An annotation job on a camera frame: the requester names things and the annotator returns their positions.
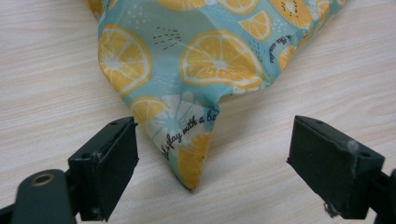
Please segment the lemon print cloth bag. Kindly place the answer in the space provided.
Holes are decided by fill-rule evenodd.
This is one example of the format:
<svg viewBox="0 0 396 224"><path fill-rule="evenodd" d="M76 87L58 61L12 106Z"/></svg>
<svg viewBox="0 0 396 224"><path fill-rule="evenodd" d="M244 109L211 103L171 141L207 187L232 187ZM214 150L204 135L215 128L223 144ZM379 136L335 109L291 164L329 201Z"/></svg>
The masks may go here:
<svg viewBox="0 0 396 224"><path fill-rule="evenodd" d="M179 181L195 189L225 95L270 86L347 0L84 0L98 62Z"/></svg>

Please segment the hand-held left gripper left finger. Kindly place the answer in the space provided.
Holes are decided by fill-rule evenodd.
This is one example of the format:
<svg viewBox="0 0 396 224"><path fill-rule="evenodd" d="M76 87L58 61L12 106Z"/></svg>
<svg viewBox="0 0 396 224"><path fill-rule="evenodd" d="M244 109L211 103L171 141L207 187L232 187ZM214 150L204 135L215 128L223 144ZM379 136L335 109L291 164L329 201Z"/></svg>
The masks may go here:
<svg viewBox="0 0 396 224"><path fill-rule="evenodd" d="M68 159L74 210L84 221L109 220L139 158L132 117L109 122Z"/></svg>

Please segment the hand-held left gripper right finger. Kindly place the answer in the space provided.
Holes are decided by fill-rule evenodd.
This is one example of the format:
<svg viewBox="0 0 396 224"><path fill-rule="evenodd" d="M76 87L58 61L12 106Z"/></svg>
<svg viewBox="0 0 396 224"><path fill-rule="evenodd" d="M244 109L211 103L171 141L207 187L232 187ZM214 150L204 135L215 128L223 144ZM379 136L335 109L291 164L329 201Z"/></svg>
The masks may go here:
<svg viewBox="0 0 396 224"><path fill-rule="evenodd" d="M366 217L369 183L380 175L384 161L384 156L323 121L294 118L287 163L333 217Z"/></svg>

